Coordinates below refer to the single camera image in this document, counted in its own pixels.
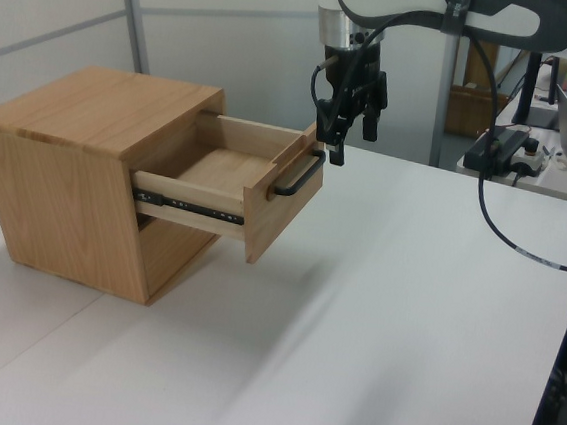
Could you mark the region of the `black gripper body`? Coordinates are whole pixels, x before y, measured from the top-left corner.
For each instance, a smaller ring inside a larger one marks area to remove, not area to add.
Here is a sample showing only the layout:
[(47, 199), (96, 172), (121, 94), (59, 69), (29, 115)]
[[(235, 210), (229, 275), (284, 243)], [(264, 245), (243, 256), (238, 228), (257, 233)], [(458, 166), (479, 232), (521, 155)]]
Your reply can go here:
[(332, 86), (332, 97), (320, 101), (325, 115), (331, 115), (338, 103), (340, 117), (355, 118), (361, 114), (378, 120), (387, 107), (387, 79), (380, 65), (381, 45), (372, 43), (355, 61), (358, 49), (324, 48), (327, 58), (337, 57), (325, 69), (326, 80)]

